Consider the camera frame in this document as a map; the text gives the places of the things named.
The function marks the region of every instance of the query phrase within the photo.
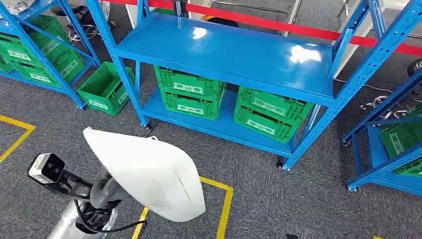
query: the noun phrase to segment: stacked crates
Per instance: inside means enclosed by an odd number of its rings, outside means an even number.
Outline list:
[[[55,17],[40,15],[31,23],[69,43],[67,35]],[[47,36],[24,27],[27,34],[38,46],[44,56],[52,63],[66,82],[71,80],[84,68],[81,56],[74,50],[48,38]],[[3,56],[26,79],[53,87],[60,87],[57,80],[45,69],[32,51],[16,36],[0,34],[0,48]]]
[[[154,66],[166,110],[217,120],[226,83]]]
[[[135,83],[133,70],[126,67],[126,71]],[[77,92],[89,108],[112,116],[117,115],[129,99],[116,67],[110,62],[103,62]]]
[[[416,106],[408,116],[422,117],[422,104]],[[422,142],[422,122],[393,124],[380,132],[380,140],[382,141],[388,156],[394,158],[400,153],[403,153]],[[421,177],[422,158],[418,158],[413,162],[395,169],[394,173],[398,175]]]
[[[314,105],[239,87],[233,120],[281,143],[288,143]]]

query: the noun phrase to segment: gray carpet floor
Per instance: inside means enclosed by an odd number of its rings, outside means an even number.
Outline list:
[[[274,1],[242,2],[271,6]],[[282,15],[218,7],[283,20]],[[335,16],[340,7],[339,0],[303,0],[297,24],[337,30],[340,23]],[[115,37],[120,40],[130,30],[124,6],[113,5],[111,18],[117,24]],[[109,60],[101,39],[96,38],[92,43],[100,59]],[[339,78],[347,79],[367,52],[368,49],[359,48]],[[406,67],[415,59],[393,54],[369,83],[395,89],[407,78]],[[133,66],[133,62],[128,61],[127,65]],[[152,67],[143,65],[143,101],[154,90],[155,81]],[[91,109],[80,111],[64,95],[14,80],[2,78],[0,86],[0,115],[36,126],[0,164],[0,237],[46,238],[69,202],[26,177],[27,167],[39,152],[55,152],[66,161],[67,170],[89,181],[94,179],[101,164],[83,138],[82,130],[88,126],[136,136],[156,135],[185,150],[201,176],[232,186],[227,237],[285,238],[286,234],[294,234],[299,238],[373,235],[418,238],[422,233],[420,197],[376,185],[362,186],[355,193],[346,189],[346,181],[354,176],[354,162],[351,149],[341,146],[341,136],[365,114],[359,106],[381,92],[362,89],[294,168],[282,172],[275,167],[277,156],[270,153],[165,122],[158,122],[152,131],[145,130],[139,126],[130,103],[118,116],[112,117]],[[22,130],[5,123],[0,123],[0,130],[1,153]],[[204,196],[207,211],[187,223],[170,222],[149,212],[144,236],[215,237],[224,191],[204,184]],[[119,210],[116,227],[138,220],[142,205],[130,199]],[[108,237],[130,238],[132,233],[133,229],[129,229]]]

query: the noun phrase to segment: yellow floor tape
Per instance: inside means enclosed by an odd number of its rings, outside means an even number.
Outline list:
[[[203,183],[210,184],[214,187],[218,187],[226,191],[225,197],[224,197],[223,209],[221,211],[220,222],[218,223],[218,230],[217,230],[217,238],[222,239],[224,238],[225,229],[227,227],[228,214],[230,213],[231,199],[233,198],[233,188],[225,184],[222,184],[220,182],[208,179],[208,178],[204,178],[204,177],[199,177],[199,178],[201,182]],[[140,221],[145,220],[147,213],[148,213],[148,208],[144,207],[142,210],[141,216],[139,217],[139,220]],[[141,232],[142,226],[143,224],[138,224],[136,226],[135,231],[133,232],[133,235],[132,235],[132,239],[138,238],[139,233]]]
[[[22,141],[24,141],[26,139],[26,137],[28,137],[28,135],[34,131],[35,126],[30,125],[28,123],[24,123],[6,116],[0,116],[0,121],[3,121],[5,123],[9,123],[11,125],[17,126],[17,127],[21,127],[26,129],[26,132],[21,135],[21,137],[19,137],[15,143],[12,144],[12,146],[10,148],[8,148],[6,150],[6,152],[4,152],[2,155],[0,155],[0,163],[3,162],[3,160],[9,156],[19,145],[20,143],[22,143]]]

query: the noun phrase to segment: red rope barrier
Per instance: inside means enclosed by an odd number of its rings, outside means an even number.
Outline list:
[[[137,5],[137,0],[108,0],[112,3],[119,3],[119,4],[131,4]],[[157,8],[166,8],[166,9],[173,9],[173,3],[168,0],[148,0],[149,6],[157,7]],[[328,31],[308,26],[299,26],[294,24],[288,24],[284,22],[278,22],[274,20],[268,20],[260,17],[245,15],[241,13],[221,10],[217,8],[210,8],[205,6],[199,6],[194,4],[186,4],[187,11],[200,13],[203,15],[210,15],[215,17],[220,17],[228,20],[233,20],[236,22],[241,22],[253,26],[264,27],[269,29],[274,29],[278,31],[288,31],[290,33],[317,37],[327,40],[337,40],[340,36],[340,33],[335,31]],[[362,37],[362,36],[354,36],[350,43],[365,47],[374,47],[377,40],[371,37]],[[406,44],[400,44],[399,47],[396,49],[396,52],[414,55],[414,56],[422,56],[422,47],[410,46]]]

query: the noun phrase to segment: black cable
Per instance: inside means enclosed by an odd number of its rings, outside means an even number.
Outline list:
[[[115,233],[115,232],[119,232],[119,231],[122,231],[122,230],[125,230],[125,229],[128,229],[128,228],[131,228],[131,227],[136,226],[138,224],[144,223],[145,224],[145,226],[143,227],[144,229],[141,230],[141,232],[139,234],[139,236],[141,237],[142,234],[144,234],[146,226],[148,225],[147,221],[143,220],[143,221],[138,221],[138,222],[126,225],[126,226],[121,227],[121,228],[113,229],[113,230],[97,230],[97,229],[92,228],[91,226],[88,226],[88,224],[85,222],[84,218],[82,217],[82,212],[81,212],[81,208],[79,206],[78,200],[74,199],[73,201],[75,202],[76,211],[78,212],[78,215],[81,218],[82,224],[86,228],[88,228],[89,230],[96,232],[96,233]]]

